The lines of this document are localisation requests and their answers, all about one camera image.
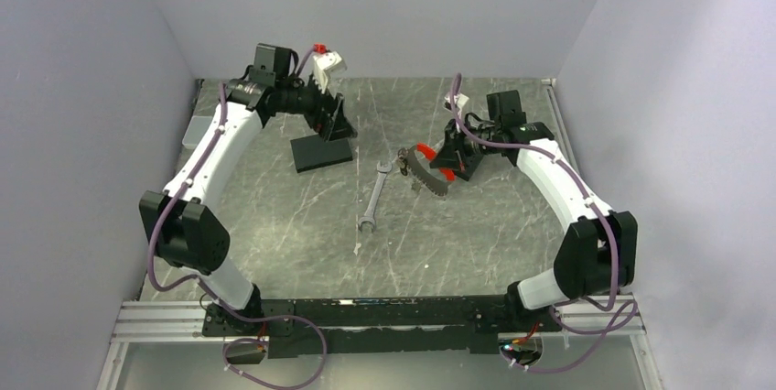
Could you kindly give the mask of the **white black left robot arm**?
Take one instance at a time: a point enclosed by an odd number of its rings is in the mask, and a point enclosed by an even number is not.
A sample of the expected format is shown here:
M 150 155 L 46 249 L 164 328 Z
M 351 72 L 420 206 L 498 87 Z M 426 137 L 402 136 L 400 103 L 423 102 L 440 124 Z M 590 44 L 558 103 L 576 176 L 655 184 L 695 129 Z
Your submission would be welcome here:
M 303 56 L 293 49 L 257 45 L 242 76 L 218 84 L 219 103 L 205 134 L 177 175 L 139 201 L 148 239 L 147 278 L 158 292 L 196 280 L 227 323 L 241 335 L 263 322 L 259 287 L 229 256 L 230 234 L 213 206 L 245 149 L 279 114 L 301 115 L 324 142 L 356 135 L 341 94 L 329 89 L 333 73 L 347 69 L 323 44 Z

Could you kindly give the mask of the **bunch of keys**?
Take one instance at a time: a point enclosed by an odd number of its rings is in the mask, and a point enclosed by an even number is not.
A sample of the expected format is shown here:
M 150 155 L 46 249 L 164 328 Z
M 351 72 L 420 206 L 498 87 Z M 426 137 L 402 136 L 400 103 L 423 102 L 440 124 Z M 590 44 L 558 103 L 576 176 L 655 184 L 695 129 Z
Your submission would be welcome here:
M 400 148 L 397 151 L 396 163 L 397 163 L 397 166 L 399 168 L 400 173 L 404 177 L 409 177 L 410 178 L 411 190 L 416 192 L 416 193 L 419 193 L 420 190 L 422 189 L 421 182 L 417 179 L 416 175 L 410 169 L 407 157 L 408 157 L 408 149 L 405 148 L 405 147 Z

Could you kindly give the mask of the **silver open-end wrench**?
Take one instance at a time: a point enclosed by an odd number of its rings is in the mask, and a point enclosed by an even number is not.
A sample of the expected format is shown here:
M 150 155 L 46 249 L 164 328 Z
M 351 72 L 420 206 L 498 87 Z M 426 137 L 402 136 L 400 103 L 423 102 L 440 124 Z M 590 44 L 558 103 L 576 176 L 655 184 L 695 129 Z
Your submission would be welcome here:
M 357 221 L 357 230 L 362 232 L 365 227 L 369 227 L 372 231 L 376 229 L 375 211 L 377 208 L 378 200 L 380 198 L 383 185 L 387 176 L 393 170 L 392 162 L 378 162 L 376 166 L 377 177 L 372 188 L 372 194 L 369 198 L 366 210 L 364 214 Z

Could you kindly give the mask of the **aluminium frame rail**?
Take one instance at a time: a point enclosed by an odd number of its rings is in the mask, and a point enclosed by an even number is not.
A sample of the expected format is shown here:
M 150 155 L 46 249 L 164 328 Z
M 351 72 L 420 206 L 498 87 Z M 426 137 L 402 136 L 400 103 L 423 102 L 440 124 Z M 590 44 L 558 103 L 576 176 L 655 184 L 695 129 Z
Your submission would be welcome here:
M 549 351 L 552 343 L 558 342 L 563 353 L 589 342 L 601 351 L 604 343 L 626 339 L 630 343 L 633 357 L 642 383 L 648 389 L 661 389 L 663 382 L 657 371 L 646 337 L 641 317 L 630 314 L 632 306 L 628 295 L 617 298 L 616 303 L 624 310 L 621 313 L 606 311 L 597 313 L 589 303 L 566 305 L 550 313 L 560 327 L 556 334 L 543 333 L 538 339 L 531 335 L 514 338 L 500 344 L 497 352 L 506 352 L 508 360 L 522 366 L 545 367 L 547 360 L 554 358 Z M 115 322 L 109 356 L 117 361 L 124 357 L 132 343 L 223 343 L 228 344 L 246 339 L 264 349 L 268 354 L 268 339 L 264 335 L 255 337 L 206 338 L 201 330 L 206 308 L 212 303 L 194 301 L 143 302 L 127 301 Z M 366 354 L 366 353 L 330 353 Z

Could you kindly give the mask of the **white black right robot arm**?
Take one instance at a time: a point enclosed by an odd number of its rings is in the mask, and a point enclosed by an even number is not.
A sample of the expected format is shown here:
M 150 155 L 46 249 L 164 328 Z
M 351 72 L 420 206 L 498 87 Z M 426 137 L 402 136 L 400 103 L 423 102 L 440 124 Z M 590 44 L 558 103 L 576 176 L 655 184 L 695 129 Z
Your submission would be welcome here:
M 571 168 L 551 130 L 530 122 L 517 91 L 491 93 L 486 119 L 464 113 L 465 95 L 447 96 L 453 114 L 442 146 L 430 158 L 447 180 L 470 179 L 487 155 L 499 155 L 534 185 L 565 231 L 551 267 L 509 286 L 504 318 L 515 330 L 536 323 L 540 309 L 615 293 L 635 277 L 638 223 L 616 211 Z

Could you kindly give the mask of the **black flat box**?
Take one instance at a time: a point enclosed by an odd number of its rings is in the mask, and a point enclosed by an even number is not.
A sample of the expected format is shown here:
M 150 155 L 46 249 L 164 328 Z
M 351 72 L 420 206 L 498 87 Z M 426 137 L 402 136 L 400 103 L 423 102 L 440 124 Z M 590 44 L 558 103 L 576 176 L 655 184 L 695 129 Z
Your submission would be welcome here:
M 297 173 L 326 168 L 353 160 L 350 141 L 347 138 L 324 141 L 316 135 L 290 141 Z

